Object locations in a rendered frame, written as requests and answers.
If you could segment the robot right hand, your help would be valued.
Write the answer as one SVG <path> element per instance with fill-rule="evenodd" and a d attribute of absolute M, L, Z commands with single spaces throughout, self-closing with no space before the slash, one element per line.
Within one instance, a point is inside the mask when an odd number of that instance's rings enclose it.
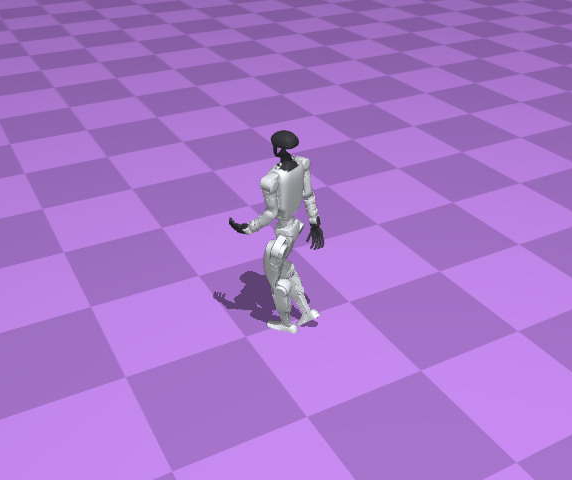
<path fill-rule="evenodd" d="M 317 224 L 311 224 L 310 223 L 310 226 L 312 228 L 310 229 L 311 232 L 309 233 L 308 238 L 306 240 L 306 242 L 308 242 L 309 238 L 312 236 L 312 245 L 311 245 L 310 249 L 313 248 L 314 243 L 315 243 L 314 250 L 316 250 L 317 246 L 318 246 L 317 249 L 319 249 L 320 246 L 321 246 L 321 248 L 324 246 L 323 232 L 322 232 L 321 228 L 319 227 L 321 225 L 319 216 L 317 216 L 316 220 L 317 220 Z M 322 244 L 321 244 L 321 242 L 322 242 Z"/>

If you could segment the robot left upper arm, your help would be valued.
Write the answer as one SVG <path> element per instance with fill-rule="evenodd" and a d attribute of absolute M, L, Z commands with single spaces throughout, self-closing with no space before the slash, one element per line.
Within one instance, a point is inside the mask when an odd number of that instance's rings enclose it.
<path fill-rule="evenodd" d="M 260 189 L 263 192 L 265 204 L 267 205 L 264 212 L 266 211 L 272 212 L 274 215 L 274 219 L 278 216 L 278 203 L 276 196 L 277 188 L 278 188 L 277 174 L 269 173 L 261 179 Z"/>

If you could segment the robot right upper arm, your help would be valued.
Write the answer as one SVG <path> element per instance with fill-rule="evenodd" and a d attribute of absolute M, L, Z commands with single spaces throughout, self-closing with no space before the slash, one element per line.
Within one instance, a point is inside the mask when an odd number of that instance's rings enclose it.
<path fill-rule="evenodd" d="M 295 157 L 294 157 L 295 158 Z M 304 166 L 304 186 L 303 186 L 303 197 L 306 198 L 312 194 L 311 188 L 311 176 L 310 176 L 310 160 L 305 157 L 296 156 Z"/>

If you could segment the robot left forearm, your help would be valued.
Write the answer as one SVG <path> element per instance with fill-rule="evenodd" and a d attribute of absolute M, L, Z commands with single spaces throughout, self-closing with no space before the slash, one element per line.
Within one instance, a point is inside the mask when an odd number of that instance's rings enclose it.
<path fill-rule="evenodd" d="M 256 218 L 255 220 L 252 220 L 250 223 L 246 223 L 248 224 L 248 227 L 242 230 L 247 235 L 250 235 L 253 232 L 259 231 L 259 229 L 261 229 L 262 227 L 269 225 L 273 219 L 274 219 L 273 213 L 270 211 L 266 211 L 264 212 L 264 214 L 260 214 L 258 218 Z"/>

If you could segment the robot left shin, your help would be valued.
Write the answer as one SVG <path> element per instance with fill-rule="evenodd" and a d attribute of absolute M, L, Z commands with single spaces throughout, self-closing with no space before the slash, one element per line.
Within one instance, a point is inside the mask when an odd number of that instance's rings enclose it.
<path fill-rule="evenodd" d="M 292 307 L 291 293 L 289 293 L 289 295 L 287 295 L 286 289 L 283 288 L 282 286 L 276 286 L 274 288 L 274 291 L 271 288 L 271 291 L 272 291 L 272 297 L 274 300 L 275 307 L 276 307 L 277 311 L 279 312 L 283 326 L 289 327 L 290 326 L 289 323 L 291 324 L 291 317 L 290 317 L 290 311 L 291 311 L 291 307 Z"/>

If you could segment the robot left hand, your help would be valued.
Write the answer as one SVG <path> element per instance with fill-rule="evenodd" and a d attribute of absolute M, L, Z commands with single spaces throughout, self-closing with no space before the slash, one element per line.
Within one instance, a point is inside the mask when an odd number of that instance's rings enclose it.
<path fill-rule="evenodd" d="M 234 220 L 232 220 L 232 218 L 229 218 L 229 219 L 230 219 L 229 225 L 231 225 L 231 227 L 234 228 L 234 230 L 236 230 L 238 233 L 246 234 L 242 229 L 246 229 L 248 227 L 248 224 L 243 223 L 241 225 L 241 224 L 235 223 Z"/>

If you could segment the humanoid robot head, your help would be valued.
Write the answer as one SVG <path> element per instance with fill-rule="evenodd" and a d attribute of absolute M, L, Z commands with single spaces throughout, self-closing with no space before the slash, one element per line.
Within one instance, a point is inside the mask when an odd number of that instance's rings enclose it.
<path fill-rule="evenodd" d="M 293 161 L 291 154 L 289 154 L 286 149 L 292 149 L 299 144 L 299 140 L 295 134 L 290 131 L 282 130 L 274 133 L 271 136 L 271 142 L 273 144 L 273 152 L 276 157 L 280 157 L 281 167 L 277 166 L 284 171 L 290 172 L 296 168 L 298 163 Z M 277 148 L 281 148 L 280 152 L 277 154 Z"/>

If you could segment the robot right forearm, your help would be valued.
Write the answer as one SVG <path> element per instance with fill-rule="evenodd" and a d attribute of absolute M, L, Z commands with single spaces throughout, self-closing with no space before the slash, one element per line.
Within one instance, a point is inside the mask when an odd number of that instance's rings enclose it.
<path fill-rule="evenodd" d="M 309 222 L 311 224 L 317 224 L 317 216 L 318 215 L 318 209 L 316 208 L 316 204 L 315 204 L 315 195 L 313 193 L 312 190 L 312 194 L 306 198 L 303 199 L 304 204 L 306 206 L 306 210 L 307 210 L 307 215 L 309 217 Z M 319 217 L 320 218 L 320 217 Z"/>

